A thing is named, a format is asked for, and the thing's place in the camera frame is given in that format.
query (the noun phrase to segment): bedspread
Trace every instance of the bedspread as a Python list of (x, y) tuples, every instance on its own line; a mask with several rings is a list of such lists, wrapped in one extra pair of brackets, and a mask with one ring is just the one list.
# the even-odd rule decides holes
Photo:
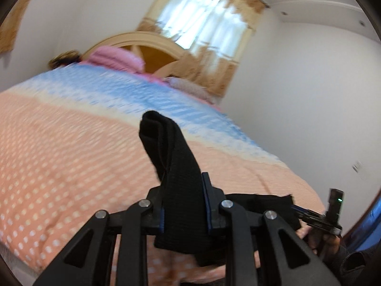
[[(212, 184), (228, 193), (292, 194), (322, 212), (314, 190), (226, 115), (167, 86), (71, 65), (0, 94), (0, 239), (45, 268), (99, 209), (125, 210), (159, 184), (138, 136), (142, 114), (172, 118)], [(308, 227), (298, 230), (304, 236)], [(150, 285), (222, 278), (224, 267), (148, 244)]]

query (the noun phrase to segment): white ceiling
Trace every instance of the white ceiling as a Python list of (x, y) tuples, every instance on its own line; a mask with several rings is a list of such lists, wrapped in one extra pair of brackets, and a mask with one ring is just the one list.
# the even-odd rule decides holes
[(284, 22), (304, 22), (347, 29), (380, 42), (356, 0), (263, 0)]

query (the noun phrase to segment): brown curtain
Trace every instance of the brown curtain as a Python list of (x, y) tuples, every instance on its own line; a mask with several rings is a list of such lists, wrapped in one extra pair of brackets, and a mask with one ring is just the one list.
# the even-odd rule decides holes
[[(189, 12), (190, 0), (156, 0), (137, 30), (160, 33), (186, 48), (172, 74), (195, 82), (214, 95), (224, 96), (265, 5), (260, 0), (218, 0), (215, 5), (213, 1), (216, 0), (198, 1), (207, 19), (190, 45), (183, 40), (197, 23), (189, 23), (187, 18), (199, 16), (197, 9), (193, 8), (194, 14)], [(174, 22), (171, 15), (180, 4), (183, 7), (180, 15), (186, 14), (186, 18)]]
[(30, 0), (18, 0), (0, 26), (0, 54), (14, 49), (21, 20), (29, 2)]

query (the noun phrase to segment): person's hand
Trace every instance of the person's hand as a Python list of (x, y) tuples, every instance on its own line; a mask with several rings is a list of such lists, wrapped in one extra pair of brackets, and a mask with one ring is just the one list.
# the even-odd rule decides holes
[(308, 245), (315, 254), (317, 254), (317, 247), (321, 240), (323, 240), (325, 244), (323, 249), (323, 261), (330, 261), (339, 251), (340, 238), (326, 233), (323, 234), (323, 232), (318, 229), (312, 229), (308, 234)]

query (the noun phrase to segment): curved headboard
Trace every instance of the curved headboard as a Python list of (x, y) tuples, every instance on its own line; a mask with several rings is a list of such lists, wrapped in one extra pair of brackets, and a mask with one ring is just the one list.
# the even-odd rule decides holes
[(131, 50), (134, 54), (143, 58), (147, 73), (159, 77), (169, 76), (172, 68), (185, 51), (180, 45), (160, 34), (136, 31), (107, 38), (86, 51), (82, 58), (87, 59), (95, 49), (103, 45)]

